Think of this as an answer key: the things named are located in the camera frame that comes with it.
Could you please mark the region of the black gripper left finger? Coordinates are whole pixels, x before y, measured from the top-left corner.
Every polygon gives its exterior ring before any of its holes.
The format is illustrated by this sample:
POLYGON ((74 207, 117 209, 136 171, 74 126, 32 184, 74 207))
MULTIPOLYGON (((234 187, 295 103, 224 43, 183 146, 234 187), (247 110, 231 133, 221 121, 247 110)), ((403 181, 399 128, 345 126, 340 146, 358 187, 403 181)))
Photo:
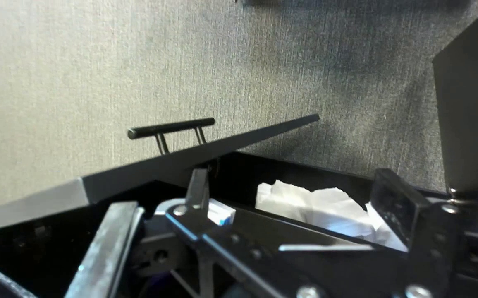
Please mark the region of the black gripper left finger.
POLYGON ((208 199, 208 171, 193 169, 184 196, 186 206, 189 209, 204 211, 208 207, 208 199))

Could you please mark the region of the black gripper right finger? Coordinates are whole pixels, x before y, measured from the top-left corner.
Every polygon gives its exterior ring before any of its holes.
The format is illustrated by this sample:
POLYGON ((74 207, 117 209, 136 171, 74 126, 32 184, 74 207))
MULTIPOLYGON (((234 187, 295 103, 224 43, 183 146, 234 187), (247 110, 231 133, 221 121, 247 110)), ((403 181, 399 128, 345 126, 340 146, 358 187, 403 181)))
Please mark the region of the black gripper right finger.
POLYGON ((419 191, 393 171, 378 169, 373 174, 370 206, 406 252, 418 245, 431 214, 431 204, 419 191))

